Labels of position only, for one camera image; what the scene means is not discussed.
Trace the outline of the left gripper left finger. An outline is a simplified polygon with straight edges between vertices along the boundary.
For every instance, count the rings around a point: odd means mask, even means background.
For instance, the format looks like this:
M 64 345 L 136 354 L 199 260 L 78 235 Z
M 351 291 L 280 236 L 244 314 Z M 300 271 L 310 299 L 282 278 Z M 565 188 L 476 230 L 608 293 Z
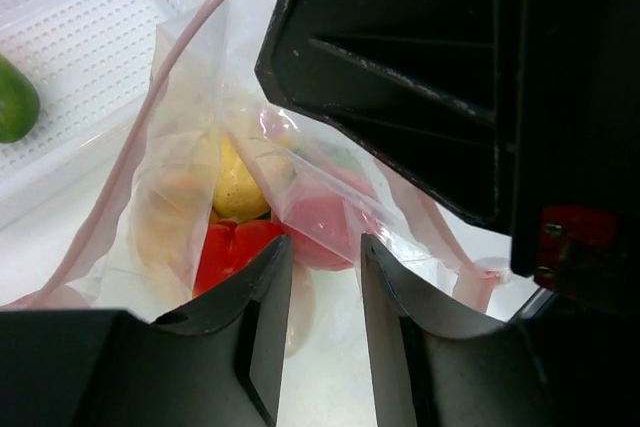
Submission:
M 272 426 L 292 242 L 145 323 L 120 310 L 1 316 L 5 426 Z

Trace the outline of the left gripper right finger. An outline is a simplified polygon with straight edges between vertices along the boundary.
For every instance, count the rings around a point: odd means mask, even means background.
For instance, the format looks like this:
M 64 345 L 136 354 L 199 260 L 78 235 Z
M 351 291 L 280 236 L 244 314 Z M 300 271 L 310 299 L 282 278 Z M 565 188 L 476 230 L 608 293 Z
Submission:
M 361 240 L 381 426 L 635 426 L 639 320 L 533 298 L 507 322 L 477 312 Z

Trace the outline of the clear zip top bag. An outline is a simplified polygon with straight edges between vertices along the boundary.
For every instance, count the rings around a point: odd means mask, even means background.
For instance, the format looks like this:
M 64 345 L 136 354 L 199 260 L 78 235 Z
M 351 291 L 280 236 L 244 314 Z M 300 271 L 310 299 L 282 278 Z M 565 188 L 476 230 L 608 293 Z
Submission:
M 151 85 L 109 181 L 68 257 L 18 309 L 123 307 L 151 319 L 209 287 L 206 216 L 261 212 L 291 238 L 285 357 L 366 356 L 360 237 L 484 320 L 506 297 L 507 239 L 457 220 L 333 128 L 271 105 L 240 77 L 272 0 L 206 0 L 161 24 Z

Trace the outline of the green fake avocado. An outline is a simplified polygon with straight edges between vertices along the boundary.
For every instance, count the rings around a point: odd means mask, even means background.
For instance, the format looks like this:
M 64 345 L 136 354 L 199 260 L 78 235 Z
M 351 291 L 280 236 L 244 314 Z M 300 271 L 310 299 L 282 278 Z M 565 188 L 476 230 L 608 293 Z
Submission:
M 0 142 L 23 139 L 35 126 L 41 104 L 32 82 L 4 55 L 0 66 Z

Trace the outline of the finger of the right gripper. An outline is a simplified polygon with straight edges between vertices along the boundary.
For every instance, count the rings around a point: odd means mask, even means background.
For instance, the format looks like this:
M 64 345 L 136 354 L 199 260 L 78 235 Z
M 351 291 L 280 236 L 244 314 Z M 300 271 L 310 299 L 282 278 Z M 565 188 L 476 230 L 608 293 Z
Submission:
M 256 76 L 568 297 L 639 293 L 639 0 L 278 0 Z

